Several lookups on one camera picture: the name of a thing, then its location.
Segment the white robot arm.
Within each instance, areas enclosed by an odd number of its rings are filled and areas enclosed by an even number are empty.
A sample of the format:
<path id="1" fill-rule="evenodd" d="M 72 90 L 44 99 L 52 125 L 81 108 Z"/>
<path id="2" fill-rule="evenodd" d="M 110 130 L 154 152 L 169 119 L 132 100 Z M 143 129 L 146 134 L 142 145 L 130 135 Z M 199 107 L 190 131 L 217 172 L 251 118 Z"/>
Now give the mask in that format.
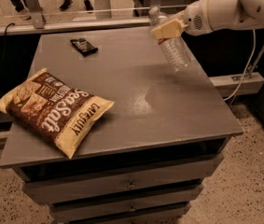
<path id="1" fill-rule="evenodd" d="M 159 21 L 152 28 L 156 39 L 183 32 L 205 35 L 214 31 L 264 28 L 264 0 L 199 0 L 185 10 Z"/>

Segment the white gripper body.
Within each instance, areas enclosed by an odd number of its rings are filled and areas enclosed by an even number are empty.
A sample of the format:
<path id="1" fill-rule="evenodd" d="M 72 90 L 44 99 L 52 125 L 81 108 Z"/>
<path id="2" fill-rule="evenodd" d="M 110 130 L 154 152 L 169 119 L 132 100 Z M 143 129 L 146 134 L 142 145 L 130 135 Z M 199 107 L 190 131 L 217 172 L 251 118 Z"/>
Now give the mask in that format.
<path id="1" fill-rule="evenodd" d="M 184 22 L 188 25 L 189 35 L 206 35 L 213 32 L 208 18 L 209 0 L 199 0 L 187 6 L 184 10 Z"/>

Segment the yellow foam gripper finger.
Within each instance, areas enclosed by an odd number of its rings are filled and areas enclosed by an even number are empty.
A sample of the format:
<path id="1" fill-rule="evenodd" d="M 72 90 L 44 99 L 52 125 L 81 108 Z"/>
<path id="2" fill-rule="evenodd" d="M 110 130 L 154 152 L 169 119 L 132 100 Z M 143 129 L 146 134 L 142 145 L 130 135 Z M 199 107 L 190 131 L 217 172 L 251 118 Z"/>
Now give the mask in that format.
<path id="1" fill-rule="evenodd" d="M 160 20 L 161 21 L 169 21 L 169 20 L 179 20 L 182 21 L 184 19 L 184 12 L 180 11 L 175 14 L 166 14 L 161 13 L 160 14 Z"/>
<path id="2" fill-rule="evenodd" d="M 178 19 L 164 21 L 151 30 L 156 39 L 168 39 L 179 37 L 188 26 Z"/>

